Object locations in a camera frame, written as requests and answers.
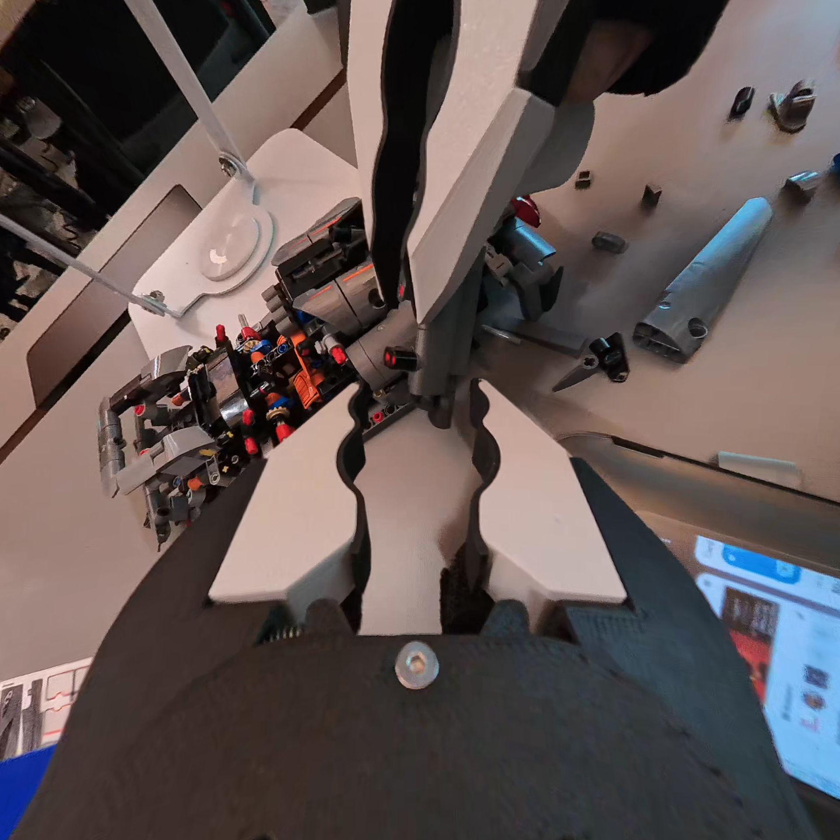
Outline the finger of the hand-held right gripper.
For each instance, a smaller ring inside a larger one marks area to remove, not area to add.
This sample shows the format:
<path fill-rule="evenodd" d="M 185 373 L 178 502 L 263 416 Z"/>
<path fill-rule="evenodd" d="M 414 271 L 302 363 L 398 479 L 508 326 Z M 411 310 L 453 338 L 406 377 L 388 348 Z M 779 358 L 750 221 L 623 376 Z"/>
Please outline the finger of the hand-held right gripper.
<path fill-rule="evenodd" d="M 509 201 L 565 183 L 591 137 L 593 104 L 556 107 L 518 85 L 537 4 L 455 4 L 445 92 L 424 139 L 421 200 L 407 237 L 419 324 L 464 283 Z"/>
<path fill-rule="evenodd" d="M 414 2 L 352 2 L 350 110 L 364 222 L 381 298 L 400 302 L 423 132 Z"/>

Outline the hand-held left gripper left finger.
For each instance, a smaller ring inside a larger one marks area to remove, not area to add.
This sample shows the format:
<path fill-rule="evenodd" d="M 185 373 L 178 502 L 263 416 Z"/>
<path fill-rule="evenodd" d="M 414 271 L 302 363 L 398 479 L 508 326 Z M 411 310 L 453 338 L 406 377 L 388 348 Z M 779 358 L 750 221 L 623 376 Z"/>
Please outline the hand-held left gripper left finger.
<path fill-rule="evenodd" d="M 356 480 L 371 391 L 352 383 L 267 457 L 208 598 L 278 602 L 294 621 L 332 600 L 361 619 L 371 535 Z"/>

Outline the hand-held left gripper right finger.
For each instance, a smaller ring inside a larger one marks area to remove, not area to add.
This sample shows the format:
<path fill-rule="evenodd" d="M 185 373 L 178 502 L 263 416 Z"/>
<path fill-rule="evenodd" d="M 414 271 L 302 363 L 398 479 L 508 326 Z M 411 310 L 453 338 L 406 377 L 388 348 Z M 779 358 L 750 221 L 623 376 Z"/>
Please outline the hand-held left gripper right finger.
<path fill-rule="evenodd" d="M 627 592 L 572 458 L 488 381 L 469 384 L 475 431 L 467 531 L 440 582 L 446 634 L 477 634 L 493 607 L 517 602 L 538 633 L 555 609 L 623 606 Z"/>

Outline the lego car model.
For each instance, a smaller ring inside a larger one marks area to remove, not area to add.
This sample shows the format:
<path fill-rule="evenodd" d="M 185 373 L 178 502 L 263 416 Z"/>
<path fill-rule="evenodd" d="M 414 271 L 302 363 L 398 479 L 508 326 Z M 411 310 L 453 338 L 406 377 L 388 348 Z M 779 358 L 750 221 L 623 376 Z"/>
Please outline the lego car model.
<path fill-rule="evenodd" d="M 361 200 L 348 198 L 279 249 L 263 320 L 240 317 L 233 336 L 218 324 L 213 346 L 190 338 L 151 356 L 103 400 L 105 492 L 143 492 L 158 550 L 348 384 L 371 388 L 364 440 L 421 407 L 396 367 L 417 325 L 409 304 L 387 311 L 380 299 L 361 219 Z"/>

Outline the grey lego side panel assembly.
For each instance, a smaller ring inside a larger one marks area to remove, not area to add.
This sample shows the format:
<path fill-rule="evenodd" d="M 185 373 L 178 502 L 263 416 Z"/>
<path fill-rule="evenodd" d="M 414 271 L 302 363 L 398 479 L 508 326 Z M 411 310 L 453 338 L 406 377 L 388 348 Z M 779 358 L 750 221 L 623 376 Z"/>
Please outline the grey lego side panel assembly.
<path fill-rule="evenodd" d="M 457 384 L 466 375 L 476 330 L 480 280 L 466 281 L 429 323 L 417 329 L 418 369 L 409 374 L 414 402 L 440 429 L 452 424 Z"/>

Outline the black lego pin connector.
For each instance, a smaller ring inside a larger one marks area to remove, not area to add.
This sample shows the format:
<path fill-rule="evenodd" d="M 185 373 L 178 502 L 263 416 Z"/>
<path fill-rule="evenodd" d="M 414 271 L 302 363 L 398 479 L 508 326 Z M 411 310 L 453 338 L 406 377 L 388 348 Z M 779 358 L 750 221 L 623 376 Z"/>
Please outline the black lego pin connector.
<path fill-rule="evenodd" d="M 625 383 L 629 376 L 629 363 L 625 342 L 620 332 L 592 341 L 590 352 L 597 360 L 597 369 L 603 372 L 612 383 Z"/>

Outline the long grey lego wedge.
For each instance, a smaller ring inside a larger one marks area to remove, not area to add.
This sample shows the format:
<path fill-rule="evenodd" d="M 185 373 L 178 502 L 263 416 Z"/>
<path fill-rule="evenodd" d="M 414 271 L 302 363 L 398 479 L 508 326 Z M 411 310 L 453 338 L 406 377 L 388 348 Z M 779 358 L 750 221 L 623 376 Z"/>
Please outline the long grey lego wedge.
<path fill-rule="evenodd" d="M 551 327 L 542 322 L 516 321 L 481 323 L 477 334 L 487 333 L 512 343 L 528 342 L 579 359 L 590 352 L 591 340 L 576 332 Z"/>

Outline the light grey flat lego piece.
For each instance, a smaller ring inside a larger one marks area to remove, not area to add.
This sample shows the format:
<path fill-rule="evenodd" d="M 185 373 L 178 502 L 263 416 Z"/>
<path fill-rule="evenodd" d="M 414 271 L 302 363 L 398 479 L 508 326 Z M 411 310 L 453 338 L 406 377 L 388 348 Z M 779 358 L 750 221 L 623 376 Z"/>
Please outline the light grey flat lego piece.
<path fill-rule="evenodd" d="M 717 465 L 722 469 L 746 474 L 747 469 L 775 470 L 783 473 L 796 473 L 798 467 L 795 462 L 779 458 L 767 458 L 756 455 L 745 455 L 729 451 L 720 451 L 716 456 Z"/>

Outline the grey curved lego panel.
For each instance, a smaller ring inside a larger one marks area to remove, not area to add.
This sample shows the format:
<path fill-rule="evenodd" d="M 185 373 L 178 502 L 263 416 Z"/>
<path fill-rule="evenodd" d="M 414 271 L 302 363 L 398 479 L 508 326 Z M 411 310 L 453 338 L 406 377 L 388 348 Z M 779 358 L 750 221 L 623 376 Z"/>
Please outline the grey curved lego panel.
<path fill-rule="evenodd" d="M 772 217 L 766 198 L 743 204 L 636 324 L 633 343 L 667 360 L 688 362 L 728 305 Z"/>

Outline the lego sticker sheet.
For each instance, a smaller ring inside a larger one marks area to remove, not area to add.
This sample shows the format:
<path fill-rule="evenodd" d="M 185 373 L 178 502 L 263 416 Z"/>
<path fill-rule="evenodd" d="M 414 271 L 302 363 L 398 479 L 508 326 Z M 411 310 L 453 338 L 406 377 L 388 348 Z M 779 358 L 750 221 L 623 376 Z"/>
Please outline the lego sticker sheet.
<path fill-rule="evenodd" d="M 88 675 L 92 658 L 1 683 L 1 761 L 54 747 Z"/>

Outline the person's right hand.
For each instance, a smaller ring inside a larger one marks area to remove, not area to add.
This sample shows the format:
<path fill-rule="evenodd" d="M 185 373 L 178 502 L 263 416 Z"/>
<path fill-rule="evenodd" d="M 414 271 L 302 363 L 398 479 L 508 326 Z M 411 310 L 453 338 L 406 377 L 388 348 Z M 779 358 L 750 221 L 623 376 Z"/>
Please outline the person's right hand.
<path fill-rule="evenodd" d="M 563 102 L 593 102 L 636 62 L 653 41 L 644 26 L 625 20 L 597 20 L 576 61 Z"/>

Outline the clear round disc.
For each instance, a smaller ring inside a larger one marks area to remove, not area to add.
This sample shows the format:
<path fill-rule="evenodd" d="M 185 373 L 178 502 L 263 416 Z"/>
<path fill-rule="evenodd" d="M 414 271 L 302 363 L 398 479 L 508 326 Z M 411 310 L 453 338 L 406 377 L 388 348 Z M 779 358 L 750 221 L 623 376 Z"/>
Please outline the clear round disc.
<path fill-rule="evenodd" d="M 256 253 L 259 221 L 251 213 L 217 222 L 199 250 L 199 270 L 210 281 L 227 280 L 239 273 Z"/>

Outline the smartphone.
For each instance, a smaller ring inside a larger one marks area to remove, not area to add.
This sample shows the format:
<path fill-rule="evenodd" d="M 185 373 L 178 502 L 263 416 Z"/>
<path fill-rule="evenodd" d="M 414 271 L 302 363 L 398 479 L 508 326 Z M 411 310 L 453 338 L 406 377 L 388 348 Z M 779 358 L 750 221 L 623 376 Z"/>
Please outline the smartphone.
<path fill-rule="evenodd" d="M 838 572 L 651 511 L 639 516 L 727 628 L 785 771 L 837 801 Z"/>

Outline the blue box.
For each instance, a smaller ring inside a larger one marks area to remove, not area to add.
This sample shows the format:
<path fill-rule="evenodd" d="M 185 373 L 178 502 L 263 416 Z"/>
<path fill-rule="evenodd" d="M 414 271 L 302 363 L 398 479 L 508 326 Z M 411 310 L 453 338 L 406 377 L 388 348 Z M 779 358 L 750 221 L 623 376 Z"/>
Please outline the blue box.
<path fill-rule="evenodd" d="M 56 744 L 1 762 L 1 839 L 8 839 L 32 802 Z"/>

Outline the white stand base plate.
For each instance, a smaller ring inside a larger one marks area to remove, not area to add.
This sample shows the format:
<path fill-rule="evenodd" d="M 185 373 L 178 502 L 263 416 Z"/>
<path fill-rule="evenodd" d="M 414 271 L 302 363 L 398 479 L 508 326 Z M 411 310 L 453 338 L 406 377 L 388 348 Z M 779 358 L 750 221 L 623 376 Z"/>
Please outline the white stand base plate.
<path fill-rule="evenodd" d="M 238 315 L 249 325 L 263 319 L 268 309 L 262 295 L 276 280 L 271 259 L 278 248 L 358 192 L 355 168 L 295 129 L 268 139 L 247 167 L 255 180 L 226 184 L 136 284 L 136 295 L 161 292 L 175 314 L 159 317 L 129 307 L 149 357 L 209 343 L 218 324 L 231 329 Z M 210 281 L 200 272 L 199 249 L 217 222 L 238 214 L 253 214 L 259 221 L 257 251 L 236 275 Z"/>

